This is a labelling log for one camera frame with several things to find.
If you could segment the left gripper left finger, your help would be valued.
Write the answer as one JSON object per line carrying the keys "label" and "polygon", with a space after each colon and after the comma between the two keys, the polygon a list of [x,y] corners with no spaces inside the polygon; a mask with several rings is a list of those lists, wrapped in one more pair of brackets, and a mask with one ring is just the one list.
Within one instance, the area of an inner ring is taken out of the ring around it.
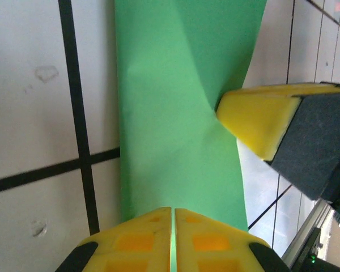
{"label": "left gripper left finger", "polygon": [[82,240],[57,271],[170,271],[172,209],[162,207]]}

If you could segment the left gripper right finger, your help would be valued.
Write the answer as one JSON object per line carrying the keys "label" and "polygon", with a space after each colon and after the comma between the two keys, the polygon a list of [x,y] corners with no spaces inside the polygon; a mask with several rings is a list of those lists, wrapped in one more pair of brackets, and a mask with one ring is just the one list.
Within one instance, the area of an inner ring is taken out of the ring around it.
{"label": "left gripper right finger", "polygon": [[257,236],[187,209],[175,209],[177,271],[290,271]]}

